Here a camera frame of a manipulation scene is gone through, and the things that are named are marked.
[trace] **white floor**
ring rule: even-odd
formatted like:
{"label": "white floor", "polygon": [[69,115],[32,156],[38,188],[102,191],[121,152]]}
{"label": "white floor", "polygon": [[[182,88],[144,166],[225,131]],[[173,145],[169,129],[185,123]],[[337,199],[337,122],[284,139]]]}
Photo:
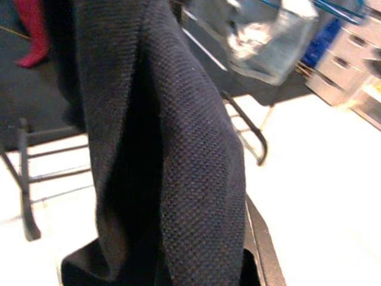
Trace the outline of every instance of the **white floor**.
{"label": "white floor", "polygon": [[[237,102],[260,126],[267,109],[249,96]],[[268,224],[288,286],[381,285],[381,132],[309,95],[276,105],[264,134],[264,166],[245,151],[247,192]],[[243,135],[258,148],[250,132]],[[86,141],[77,136],[30,153]],[[17,154],[10,157],[18,166]],[[30,170],[40,176],[89,164],[84,149],[33,159]],[[33,243],[24,239],[19,190],[2,161],[0,178],[0,285],[59,285],[62,258],[96,238],[90,173],[33,185],[42,232]]]}

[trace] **red leg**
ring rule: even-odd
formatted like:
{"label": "red leg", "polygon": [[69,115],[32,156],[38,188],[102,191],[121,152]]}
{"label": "red leg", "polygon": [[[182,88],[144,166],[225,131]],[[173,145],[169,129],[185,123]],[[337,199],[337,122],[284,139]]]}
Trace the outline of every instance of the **red leg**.
{"label": "red leg", "polygon": [[45,29],[41,0],[16,0],[17,9],[32,38],[30,53],[17,61],[20,67],[31,68],[43,61],[49,52],[48,34]]}

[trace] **drawer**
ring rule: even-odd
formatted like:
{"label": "drawer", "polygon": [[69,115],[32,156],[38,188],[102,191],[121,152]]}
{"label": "drawer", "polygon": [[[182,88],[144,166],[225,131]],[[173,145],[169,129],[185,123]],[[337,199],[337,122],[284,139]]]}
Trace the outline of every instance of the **drawer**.
{"label": "drawer", "polygon": [[316,95],[330,105],[345,102],[345,91],[336,86],[332,81],[319,74],[313,74],[305,84]]}
{"label": "drawer", "polygon": [[346,91],[353,86],[356,78],[362,74],[361,70],[331,52],[324,54],[316,70]]}
{"label": "drawer", "polygon": [[381,47],[381,12],[371,9],[361,25],[346,24],[345,29],[375,46]]}
{"label": "drawer", "polygon": [[346,60],[359,70],[366,70],[364,59],[371,56],[373,49],[375,49],[375,47],[369,42],[342,29],[336,40],[330,46],[329,51]]}
{"label": "drawer", "polygon": [[381,11],[381,0],[368,0],[367,6],[376,11]]}

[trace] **blue object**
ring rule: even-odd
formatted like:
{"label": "blue object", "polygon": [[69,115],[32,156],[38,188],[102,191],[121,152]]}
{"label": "blue object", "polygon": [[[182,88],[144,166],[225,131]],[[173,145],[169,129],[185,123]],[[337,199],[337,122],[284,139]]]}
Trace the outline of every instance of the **blue object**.
{"label": "blue object", "polygon": [[302,63],[308,67],[315,67],[324,52],[335,39],[341,28],[341,23],[338,18],[333,19],[327,26],[320,31],[315,39],[310,43],[305,55],[302,58]]}
{"label": "blue object", "polygon": [[[264,2],[265,4],[273,8],[279,8],[279,5],[272,3],[271,0],[262,0],[262,2]],[[352,24],[360,24],[361,20],[366,17],[366,12],[363,9],[365,7],[364,0],[356,0],[357,2],[356,11],[351,11],[349,9],[344,8],[343,6],[331,3],[326,0],[314,0],[313,2],[317,8],[320,8]]]}

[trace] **plastic bag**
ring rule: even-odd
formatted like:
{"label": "plastic bag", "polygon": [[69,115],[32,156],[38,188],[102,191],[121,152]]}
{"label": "plastic bag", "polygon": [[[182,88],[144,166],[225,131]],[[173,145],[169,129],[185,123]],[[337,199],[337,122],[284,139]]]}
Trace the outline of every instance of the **plastic bag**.
{"label": "plastic bag", "polygon": [[232,70],[271,85],[295,68],[318,18],[309,0],[282,0],[278,11],[260,0],[193,0],[190,10],[224,46]]}

